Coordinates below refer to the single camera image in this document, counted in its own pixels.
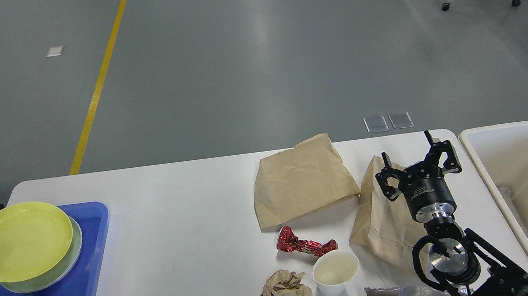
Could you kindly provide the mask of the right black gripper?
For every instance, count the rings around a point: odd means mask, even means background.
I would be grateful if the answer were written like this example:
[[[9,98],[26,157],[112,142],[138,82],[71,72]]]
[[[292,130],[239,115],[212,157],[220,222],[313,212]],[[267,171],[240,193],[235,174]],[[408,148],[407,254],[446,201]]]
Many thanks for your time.
[[[457,203],[445,180],[447,174],[461,173],[462,166],[450,140],[436,140],[429,130],[424,131],[429,150],[418,165],[420,178],[407,183],[405,170],[393,167],[386,152],[382,153],[384,166],[375,175],[384,196],[394,202],[403,193],[411,218],[418,223],[427,224],[440,212],[449,217],[457,209]],[[390,179],[398,181],[396,186]]]

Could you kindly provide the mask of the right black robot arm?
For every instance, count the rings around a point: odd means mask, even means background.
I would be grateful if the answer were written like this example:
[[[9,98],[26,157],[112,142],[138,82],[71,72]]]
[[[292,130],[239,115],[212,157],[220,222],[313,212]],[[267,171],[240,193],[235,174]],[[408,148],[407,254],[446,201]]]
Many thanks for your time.
[[[386,152],[375,179],[384,196],[403,196],[411,218],[426,235],[412,249],[413,268],[420,280],[451,296],[528,296],[528,272],[472,229],[462,229],[446,175],[462,166],[449,140],[429,144],[425,158],[404,169],[395,168]]]

